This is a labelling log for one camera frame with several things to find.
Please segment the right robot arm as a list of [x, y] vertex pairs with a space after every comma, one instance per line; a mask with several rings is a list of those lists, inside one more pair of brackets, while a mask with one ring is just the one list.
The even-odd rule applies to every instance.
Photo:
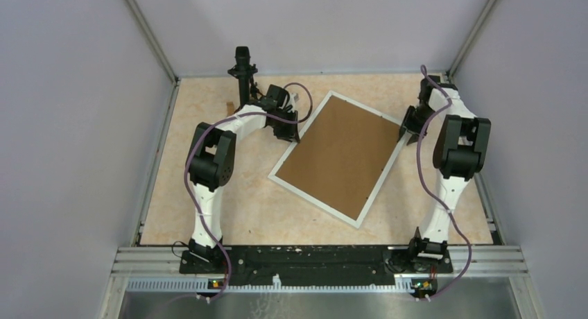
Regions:
[[449, 228], [459, 198], [469, 181], [485, 163], [492, 123], [476, 116], [461, 100], [458, 89], [440, 76], [425, 75], [420, 82], [418, 103], [408, 107], [399, 138], [422, 144], [430, 122], [443, 120], [432, 154], [437, 171], [435, 191], [427, 189], [432, 205], [410, 240], [406, 263], [419, 273], [448, 262]]

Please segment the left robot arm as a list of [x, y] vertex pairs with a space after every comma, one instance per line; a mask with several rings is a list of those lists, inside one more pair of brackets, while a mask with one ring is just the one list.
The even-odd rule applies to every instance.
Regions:
[[217, 271], [223, 261], [219, 246], [223, 192], [234, 172], [238, 143], [263, 128], [271, 128], [280, 140], [297, 143], [299, 122], [295, 99], [286, 89], [271, 85], [260, 99], [247, 102], [233, 115], [196, 127], [184, 168], [187, 189], [196, 204], [186, 253], [206, 273]]

